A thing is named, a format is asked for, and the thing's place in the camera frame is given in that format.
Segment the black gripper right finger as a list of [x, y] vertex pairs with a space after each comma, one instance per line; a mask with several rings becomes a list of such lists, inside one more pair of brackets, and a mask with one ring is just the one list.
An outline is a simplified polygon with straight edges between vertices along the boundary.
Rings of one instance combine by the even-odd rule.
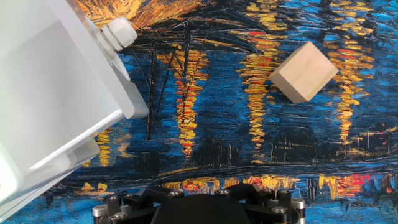
[[234, 201], [250, 223], [306, 223], [305, 200], [293, 198], [285, 189], [261, 189], [240, 183], [217, 190], [214, 195]]

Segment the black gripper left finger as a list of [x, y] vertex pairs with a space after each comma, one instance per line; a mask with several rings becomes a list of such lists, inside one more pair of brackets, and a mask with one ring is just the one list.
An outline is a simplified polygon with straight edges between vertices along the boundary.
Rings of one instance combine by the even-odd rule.
[[111, 195], [105, 204], [93, 207], [93, 223], [154, 223], [162, 204], [183, 196], [181, 189], [164, 187], [149, 187], [135, 194]]

